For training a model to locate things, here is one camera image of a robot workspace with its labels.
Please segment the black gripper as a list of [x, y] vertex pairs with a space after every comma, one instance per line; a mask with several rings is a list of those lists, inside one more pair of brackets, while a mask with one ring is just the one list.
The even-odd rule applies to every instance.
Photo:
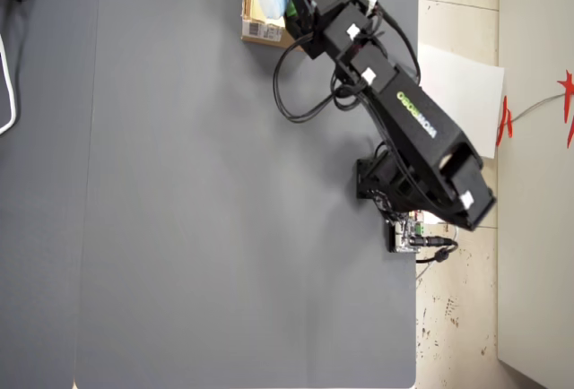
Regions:
[[315, 59], [323, 53], [337, 58], [353, 45], [375, 37], [378, 0], [291, 0], [285, 10], [285, 29]]

